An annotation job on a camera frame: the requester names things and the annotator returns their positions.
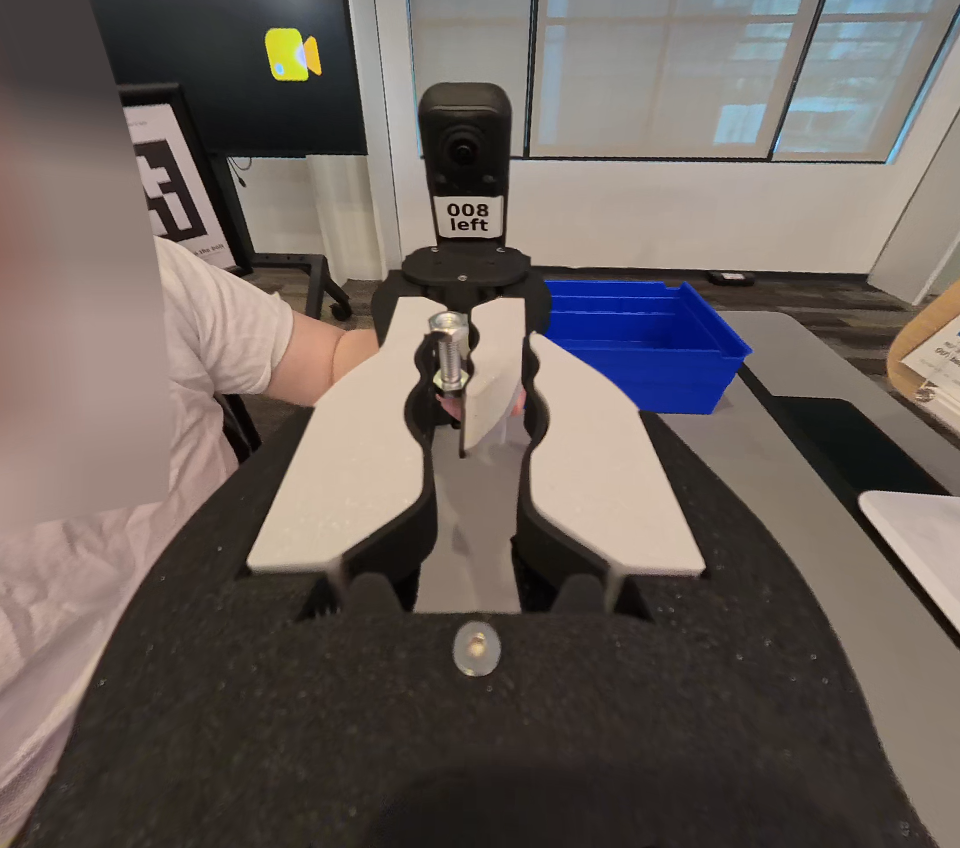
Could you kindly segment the white document stand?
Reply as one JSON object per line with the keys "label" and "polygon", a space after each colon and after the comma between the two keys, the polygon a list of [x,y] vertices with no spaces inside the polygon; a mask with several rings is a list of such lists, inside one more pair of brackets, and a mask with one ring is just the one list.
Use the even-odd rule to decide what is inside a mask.
{"label": "white document stand", "polygon": [[858,506],[954,630],[959,629],[959,499],[867,491]]}

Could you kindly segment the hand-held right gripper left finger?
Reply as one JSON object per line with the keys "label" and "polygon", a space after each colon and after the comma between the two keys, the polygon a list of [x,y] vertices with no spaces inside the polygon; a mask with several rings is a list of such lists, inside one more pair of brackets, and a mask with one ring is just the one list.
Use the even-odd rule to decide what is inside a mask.
{"label": "hand-held right gripper left finger", "polygon": [[246,557],[254,577],[319,577],[344,599],[358,578],[412,609],[437,542],[436,340],[387,339],[314,407]]}

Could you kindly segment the printed instruction sheet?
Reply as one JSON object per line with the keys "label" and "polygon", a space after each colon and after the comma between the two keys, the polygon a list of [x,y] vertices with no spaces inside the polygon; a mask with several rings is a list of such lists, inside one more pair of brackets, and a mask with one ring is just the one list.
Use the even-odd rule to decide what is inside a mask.
{"label": "printed instruction sheet", "polygon": [[949,323],[905,355],[900,364],[920,377],[919,391],[923,392],[923,400],[939,401],[958,410],[958,321]]}

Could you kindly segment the white sign board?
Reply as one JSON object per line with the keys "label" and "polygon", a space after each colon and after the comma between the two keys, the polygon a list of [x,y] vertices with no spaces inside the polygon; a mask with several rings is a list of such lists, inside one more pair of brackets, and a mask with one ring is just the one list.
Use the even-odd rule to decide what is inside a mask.
{"label": "white sign board", "polygon": [[153,234],[244,277],[250,251],[178,83],[118,84]]}

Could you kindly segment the glass window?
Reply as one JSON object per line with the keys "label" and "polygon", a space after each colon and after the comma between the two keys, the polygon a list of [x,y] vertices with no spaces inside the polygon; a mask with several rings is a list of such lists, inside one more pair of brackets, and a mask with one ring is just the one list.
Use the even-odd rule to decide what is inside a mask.
{"label": "glass window", "polygon": [[895,158],[958,0],[407,0],[416,96],[484,81],[532,159]]}

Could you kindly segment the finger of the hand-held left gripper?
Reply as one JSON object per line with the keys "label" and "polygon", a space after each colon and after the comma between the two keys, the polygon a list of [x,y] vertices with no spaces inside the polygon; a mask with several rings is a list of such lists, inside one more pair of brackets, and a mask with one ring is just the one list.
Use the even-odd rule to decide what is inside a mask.
{"label": "finger of the hand-held left gripper", "polygon": [[523,401],[522,358],[525,302],[500,297],[473,308],[477,339],[472,369],[462,393],[460,456],[465,458],[490,433],[503,434]]}
{"label": "finger of the hand-held left gripper", "polygon": [[417,350],[430,334],[430,319],[439,303],[423,296],[402,296],[393,309],[382,350]]}

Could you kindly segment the blue plastic bin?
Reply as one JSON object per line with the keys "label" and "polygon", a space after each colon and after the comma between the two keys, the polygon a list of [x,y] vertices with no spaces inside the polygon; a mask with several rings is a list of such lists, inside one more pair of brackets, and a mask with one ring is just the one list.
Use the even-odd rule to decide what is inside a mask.
{"label": "blue plastic bin", "polygon": [[686,282],[549,279],[547,337],[639,410],[711,414],[750,346]]}

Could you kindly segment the black monitor stand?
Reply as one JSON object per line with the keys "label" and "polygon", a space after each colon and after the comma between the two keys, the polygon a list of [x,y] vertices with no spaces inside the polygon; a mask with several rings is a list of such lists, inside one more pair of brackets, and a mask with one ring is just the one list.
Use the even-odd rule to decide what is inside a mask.
{"label": "black monitor stand", "polygon": [[354,314],[347,292],[333,279],[330,264],[322,253],[257,252],[244,216],[234,184],[229,159],[222,154],[210,158],[210,167],[220,192],[223,216],[222,227],[234,257],[231,271],[240,277],[254,273],[256,268],[288,269],[303,272],[308,279],[305,314],[321,319],[325,299],[330,301],[330,312],[340,322]]}

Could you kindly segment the silver hex bolt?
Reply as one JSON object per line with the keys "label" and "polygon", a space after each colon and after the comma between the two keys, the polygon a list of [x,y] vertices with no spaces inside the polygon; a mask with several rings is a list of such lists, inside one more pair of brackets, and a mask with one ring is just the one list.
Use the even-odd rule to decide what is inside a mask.
{"label": "silver hex bolt", "polygon": [[470,323],[465,314],[443,311],[430,321],[430,336],[436,342],[438,369],[444,375],[458,374],[470,352]]}

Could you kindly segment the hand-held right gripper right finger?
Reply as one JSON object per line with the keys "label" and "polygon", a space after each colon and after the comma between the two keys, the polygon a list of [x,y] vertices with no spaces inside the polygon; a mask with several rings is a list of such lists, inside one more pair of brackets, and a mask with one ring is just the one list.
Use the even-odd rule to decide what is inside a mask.
{"label": "hand-held right gripper right finger", "polygon": [[636,578],[701,578],[706,562],[634,402],[533,332],[525,340],[515,554],[557,593],[590,580],[604,612]]}

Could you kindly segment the person's left forearm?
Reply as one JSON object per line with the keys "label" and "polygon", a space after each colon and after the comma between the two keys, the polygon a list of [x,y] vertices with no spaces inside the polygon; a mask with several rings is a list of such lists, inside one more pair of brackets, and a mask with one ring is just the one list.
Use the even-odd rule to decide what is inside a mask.
{"label": "person's left forearm", "polygon": [[264,394],[295,407],[312,407],[378,350],[373,329],[344,330],[294,313],[288,344]]}

